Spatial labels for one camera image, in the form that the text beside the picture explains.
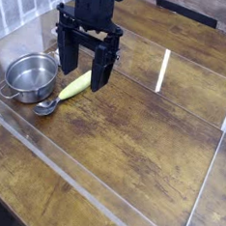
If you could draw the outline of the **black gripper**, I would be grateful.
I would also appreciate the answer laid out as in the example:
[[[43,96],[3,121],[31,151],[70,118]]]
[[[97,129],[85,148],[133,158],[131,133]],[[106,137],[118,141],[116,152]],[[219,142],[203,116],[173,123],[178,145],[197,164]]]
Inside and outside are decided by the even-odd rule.
[[[75,0],[75,6],[59,3],[57,23],[58,52],[63,74],[77,68],[79,42],[95,51],[92,62],[91,89],[98,91],[108,83],[123,35],[111,20],[115,2],[124,0]]]

